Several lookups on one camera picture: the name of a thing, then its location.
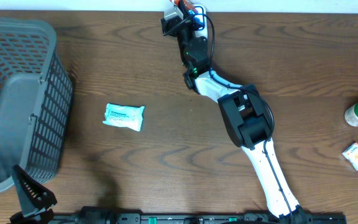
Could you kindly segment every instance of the white wall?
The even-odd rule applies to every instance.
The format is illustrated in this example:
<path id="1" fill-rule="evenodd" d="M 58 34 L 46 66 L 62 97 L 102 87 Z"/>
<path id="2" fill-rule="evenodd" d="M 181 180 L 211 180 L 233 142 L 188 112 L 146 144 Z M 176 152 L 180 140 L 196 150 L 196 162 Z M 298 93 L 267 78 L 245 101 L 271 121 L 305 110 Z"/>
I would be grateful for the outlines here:
<path id="1" fill-rule="evenodd" d="M 214 12 L 358 13 L 358 0 L 198 0 Z M 0 9 L 164 11 L 168 0 L 0 0 Z"/>

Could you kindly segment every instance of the tabletop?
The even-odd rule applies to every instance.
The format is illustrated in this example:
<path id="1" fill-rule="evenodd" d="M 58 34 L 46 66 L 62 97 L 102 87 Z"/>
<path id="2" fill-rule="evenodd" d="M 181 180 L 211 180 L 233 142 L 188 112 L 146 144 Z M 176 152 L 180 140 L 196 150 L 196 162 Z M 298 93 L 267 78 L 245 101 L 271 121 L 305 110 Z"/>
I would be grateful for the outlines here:
<path id="1" fill-rule="evenodd" d="M 45 186 L 55 213 L 82 206 L 144 213 L 266 210 L 247 156 L 229 139 L 218 105 L 187 89 L 177 41 L 162 12 L 0 11 L 40 19 L 57 33 L 73 77 L 61 168 Z M 358 15 L 211 13 L 214 69 L 256 85 L 272 108 L 278 160 L 301 206 L 358 223 L 358 171 L 341 152 L 358 128 Z M 107 103 L 145 106 L 140 132 L 102 123 Z M 0 223 L 20 210 L 0 193 Z"/>

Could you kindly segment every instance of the teal plastic package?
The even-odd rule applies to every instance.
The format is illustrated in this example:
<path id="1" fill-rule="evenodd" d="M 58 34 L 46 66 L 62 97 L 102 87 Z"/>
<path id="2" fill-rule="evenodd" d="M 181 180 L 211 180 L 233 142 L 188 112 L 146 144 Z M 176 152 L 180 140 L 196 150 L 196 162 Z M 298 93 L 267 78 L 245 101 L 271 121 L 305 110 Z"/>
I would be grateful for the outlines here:
<path id="1" fill-rule="evenodd" d="M 140 131 L 143 122 L 142 113 L 144 108 L 144 106 L 137 108 L 108 103 L 106 112 L 104 113 L 105 121 L 103 121 L 103 124 L 120 128 L 126 127 L 135 131 Z"/>

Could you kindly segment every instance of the seasoning packet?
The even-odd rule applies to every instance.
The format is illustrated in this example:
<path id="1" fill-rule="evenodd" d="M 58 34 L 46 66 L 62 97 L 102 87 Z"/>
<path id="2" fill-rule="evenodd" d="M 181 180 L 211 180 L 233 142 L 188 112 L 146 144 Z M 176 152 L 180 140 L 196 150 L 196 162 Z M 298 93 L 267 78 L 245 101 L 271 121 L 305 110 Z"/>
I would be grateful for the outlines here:
<path id="1" fill-rule="evenodd" d="M 144 106 L 138 108 L 108 103 L 106 112 L 104 113 L 105 121 L 103 121 L 103 124 L 140 131 L 143 122 L 142 113 L 144 108 Z"/>
<path id="2" fill-rule="evenodd" d="M 353 143 L 342 152 L 342 155 L 352 163 L 356 170 L 358 170 L 358 143 Z"/>

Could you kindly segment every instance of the laundry basket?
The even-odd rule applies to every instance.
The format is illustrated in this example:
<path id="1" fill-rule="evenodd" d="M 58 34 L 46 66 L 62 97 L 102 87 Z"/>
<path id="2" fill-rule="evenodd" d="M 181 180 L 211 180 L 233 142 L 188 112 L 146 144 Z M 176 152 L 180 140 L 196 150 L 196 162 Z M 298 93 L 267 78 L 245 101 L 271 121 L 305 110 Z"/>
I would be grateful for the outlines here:
<path id="1" fill-rule="evenodd" d="M 0 192 L 15 164 L 40 183 L 57 172 L 73 86 L 55 47 L 49 24 L 0 18 Z"/>

